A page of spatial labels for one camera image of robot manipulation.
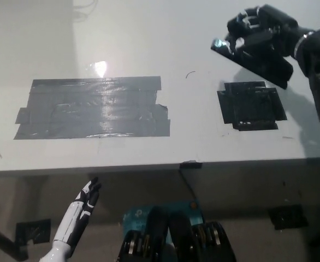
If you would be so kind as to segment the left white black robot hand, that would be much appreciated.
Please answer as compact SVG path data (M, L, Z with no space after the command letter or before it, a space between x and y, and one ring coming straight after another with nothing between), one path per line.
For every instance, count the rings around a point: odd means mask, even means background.
M66 243L73 254L86 229L99 198L101 184L98 178L90 180L70 203L57 229L54 241Z

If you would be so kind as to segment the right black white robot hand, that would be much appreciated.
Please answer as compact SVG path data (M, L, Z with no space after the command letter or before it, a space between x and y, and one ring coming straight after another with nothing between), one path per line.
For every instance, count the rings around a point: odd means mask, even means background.
M275 7L265 4L247 8L227 23L226 40L236 47L238 39L243 39L242 49L254 50L270 48L281 56L292 56L294 36L292 30L298 28L295 19Z

